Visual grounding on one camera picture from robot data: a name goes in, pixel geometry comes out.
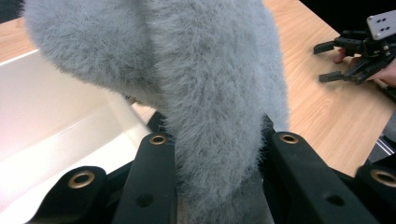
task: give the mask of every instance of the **robotic hand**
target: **robotic hand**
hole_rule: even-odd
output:
[[[359,53],[361,59],[344,74],[340,71],[319,76],[320,82],[336,80],[352,81],[360,85],[390,64],[396,57],[396,10],[367,18],[369,31],[344,31],[334,41],[314,46],[314,54],[332,50],[334,47],[346,50],[346,56]]]

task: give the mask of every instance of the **wooden surface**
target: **wooden surface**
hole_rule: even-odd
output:
[[[395,105],[374,83],[319,83],[318,75],[347,69],[336,51],[313,55],[338,34],[298,0],[264,0],[273,12],[289,85],[290,131],[301,135],[328,165],[354,175],[367,159]],[[0,62],[35,46],[18,19],[0,24]]]

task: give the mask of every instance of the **black metal bracket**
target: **black metal bracket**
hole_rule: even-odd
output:
[[[265,133],[263,189],[276,224],[394,223],[393,161],[363,165],[350,177],[329,168],[295,133]],[[29,223],[177,223],[174,144],[142,140],[134,162],[106,175],[80,167],[64,175]]]

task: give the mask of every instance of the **gray fluffy fabric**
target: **gray fluffy fabric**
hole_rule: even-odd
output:
[[[268,223],[267,115],[288,129],[271,13],[260,0],[35,0],[23,16],[67,74],[157,108],[175,137],[179,223]]]

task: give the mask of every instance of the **mounting hole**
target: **mounting hole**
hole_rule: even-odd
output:
[[[340,196],[336,195],[336,194],[329,194],[326,195],[324,197],[324,199],[335,206],[344,206],[346,204],[346,202],[344,201],[344,199],[342,199]]]
[[[289,143],[289,144],[298,143],[298,138],[294,137],[291,134],[282,134],[282,135],[280,135],[280,140],[282,140],[285,143]]]
[[[140,194],[136,198],[136,204],[139,207],[150,206],[154,202],[154,196],[152,194]]]
[[[67,183],[71,189],[81,189],[91,184],[95,174],[91,171],[81,171],[74,174]]]
[[[167,141],[166,136],[165,136],[165,135],[162,135],[162,134],[154,135],[154,136],[152,136],[152,137],[149,139],[149,142],[150,142],[152,145],[161,145],[161,144],[165,143],[166,141]]]
[[[391,188],[396,188],[396,176],[381,170],[372,170],[370,173],[371,177],[377,182],[386,185]]]

